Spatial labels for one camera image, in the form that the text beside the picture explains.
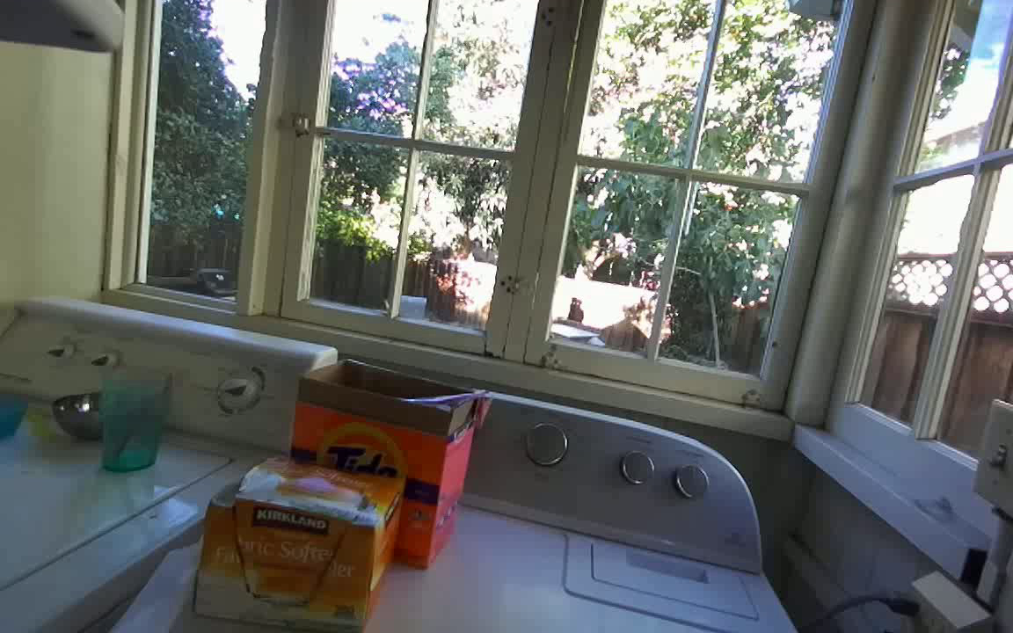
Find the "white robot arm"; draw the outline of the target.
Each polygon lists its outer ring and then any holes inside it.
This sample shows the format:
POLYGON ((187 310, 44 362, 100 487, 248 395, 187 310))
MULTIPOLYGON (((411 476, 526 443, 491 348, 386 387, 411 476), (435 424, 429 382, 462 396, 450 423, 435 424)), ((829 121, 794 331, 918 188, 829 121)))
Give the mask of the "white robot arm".
POLYGON ((0 42, 114 53, 123 47, 115 0, 0 0, 0 42))

